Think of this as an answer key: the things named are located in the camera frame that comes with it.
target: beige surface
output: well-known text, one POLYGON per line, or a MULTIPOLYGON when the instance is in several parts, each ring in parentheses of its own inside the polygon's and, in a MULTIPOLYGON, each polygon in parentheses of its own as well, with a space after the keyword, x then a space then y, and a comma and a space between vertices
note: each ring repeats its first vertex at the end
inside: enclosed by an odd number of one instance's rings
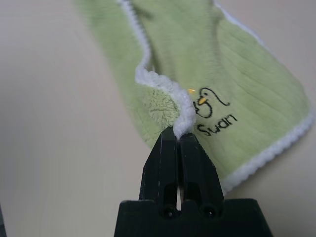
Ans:
MULTIPOLYGON (((314 0, 222 0, 316 105, 314 0)), ((0 203, 8 237, 110 237, 150 152, 71 2, 0 7, 0 203)), ((229 194, 256 198, 275 236, 316 235, 316 130, 229 194)))

